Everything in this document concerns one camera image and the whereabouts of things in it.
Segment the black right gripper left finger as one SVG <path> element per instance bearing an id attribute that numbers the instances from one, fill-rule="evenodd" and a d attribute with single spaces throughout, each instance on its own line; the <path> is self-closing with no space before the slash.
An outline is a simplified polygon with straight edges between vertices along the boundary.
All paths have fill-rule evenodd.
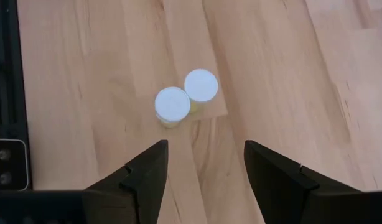
<path id="1" fill-rule="evenodd" d="M 168 170 L 160 140 L 86 189 L 87 224 L 157 224 Z"/>

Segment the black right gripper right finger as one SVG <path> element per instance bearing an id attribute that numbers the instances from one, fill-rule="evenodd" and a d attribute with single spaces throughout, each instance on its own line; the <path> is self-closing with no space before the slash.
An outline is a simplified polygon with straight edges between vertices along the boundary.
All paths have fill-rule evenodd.
<path id="1" fill-rule="evenodd" d="M 336 197 L 361 193 L 252 140 L 244 161 L 266 224 L 335 223 L 350 204 Z"/>

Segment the black aluminium table frame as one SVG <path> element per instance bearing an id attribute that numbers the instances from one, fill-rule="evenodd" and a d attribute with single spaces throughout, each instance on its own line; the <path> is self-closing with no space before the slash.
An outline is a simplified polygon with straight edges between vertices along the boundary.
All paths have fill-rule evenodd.
<path id="1" fill-rule="evenodd" d="M 26 144 L 30 171 L 28 189 L 31 189 L 32 174 L 17 0 L 0 0 L 0 139 L 20 139 Z"/>

